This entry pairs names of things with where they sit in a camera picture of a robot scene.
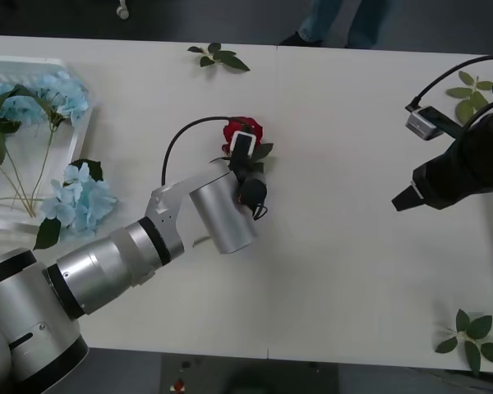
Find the shoe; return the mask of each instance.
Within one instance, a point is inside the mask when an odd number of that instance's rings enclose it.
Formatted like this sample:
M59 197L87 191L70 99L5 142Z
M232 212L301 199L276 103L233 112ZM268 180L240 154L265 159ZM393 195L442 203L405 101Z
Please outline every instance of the shoe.
M287 39L284 39L281 43L279 43L280 47L310 47L310 48L319 48L321 46L321 41L314 41L310 43L309 41L305 41L302 39L301 35L298 32L294 33Z

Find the person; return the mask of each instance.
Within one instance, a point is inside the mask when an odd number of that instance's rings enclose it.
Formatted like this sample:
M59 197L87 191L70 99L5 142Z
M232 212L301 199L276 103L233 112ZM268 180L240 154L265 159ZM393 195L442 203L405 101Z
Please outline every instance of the person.
M320 47L338 15L343 0L313 0L312 9L299 31L280 45L290 47ZM389 10L389 0L362 0L345 48L370 49L378 39L382 22Z

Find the blue hydrangea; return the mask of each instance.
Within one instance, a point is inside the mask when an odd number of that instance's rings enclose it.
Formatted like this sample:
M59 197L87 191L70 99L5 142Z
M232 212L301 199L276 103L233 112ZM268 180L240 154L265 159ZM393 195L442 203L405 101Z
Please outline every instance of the blue hydrangea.
M102 220L115 208L117 199L106 181L91 177L87 163L80 169L68 166L64 170L64 185L52 181L55 197L45 199L40 210L46 218L61 222L60 241L93 237Z
M11 84L0 82L0 94L13 88ZM63 117L70 119L73 126L76 126L90 107L89 95L82 82L65 71L44 74L34 83L28 84L26 88L51 104L52 108ZM0 117L21 121L24 126L48 120L44 110L31 97L24 96L8 98L0 110Z

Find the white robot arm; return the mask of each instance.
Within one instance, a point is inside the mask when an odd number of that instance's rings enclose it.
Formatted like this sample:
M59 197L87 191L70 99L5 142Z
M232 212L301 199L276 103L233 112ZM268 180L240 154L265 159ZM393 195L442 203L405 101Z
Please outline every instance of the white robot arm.
M87 355L77 319L92 314L184 252L177 214L189 195L220 253L255 238L252 211L223 160L199 175L155 190L145 216L46 268L29 250L0 257L0 385L40 394Z

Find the flower stem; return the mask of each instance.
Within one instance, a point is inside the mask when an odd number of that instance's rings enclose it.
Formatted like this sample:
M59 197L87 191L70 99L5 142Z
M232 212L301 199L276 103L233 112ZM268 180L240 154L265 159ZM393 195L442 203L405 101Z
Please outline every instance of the flower stem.
M20 186L21 190L22 190L22 194L24 195L24 199L30 209L30 216L32 215L33 217L36 217L36 213L35 211L33 210L33 203L29 201L29 199L27 198L27 194L25 193L25 190L24 190L24 186L22 185L22 182L20 180L20 177L18 175L18 171L16 170L16 166L15 166L15 162L13 162L13 158L11 157L11 155L9 154L9 150L7 149L7 146L6 146L6 141L3 139L3 136L0 134L0 140L2 141L2 145L3 145L3 148L4 150L6 151L6 155L9 157L9 160L11 161L11 165L13 166L13 171L15 172L15 175L16 175L16 180L18 181L18 185Z
M16 197L0 197L0 201L3 201L5 199L16 199ZM44 201L44 199L35 199L35 201Z
M49 147L51 146L51 143L53 142L53 134L55 132L54 125L50 122L49 123L49 141L48 141L48 148L46 149L46 155L44 156L44 162L42 163L42 170L40 170L40 175L39 179L36 181L35 187L33 189L33 193L31 193L31 205L33 204L33 201L35 201L35 192L37 187L39 187L40 180L42 179L42 174L44 174L44 169L46 167L46 162L48 161L48 155L49 155Z
M27 213L30 215L30 218L33 218L33 215L31 214L31 211L29 209L29 205L28 205L28 202L27 201L24 201L22 198L21 198L21 195L20 193L18 192L18 189L16 188L15 184L13 183L13 181L11 180L11 178L6 174L5 171L3 171L2 167L0 167L0 171L2 172L2 174L6 177L6 179L9 181L9 183L11 184L11 186L13 187L14 191L16 192L16 194L18 195L20 201L24 204L24 208L25 210L27 211Z

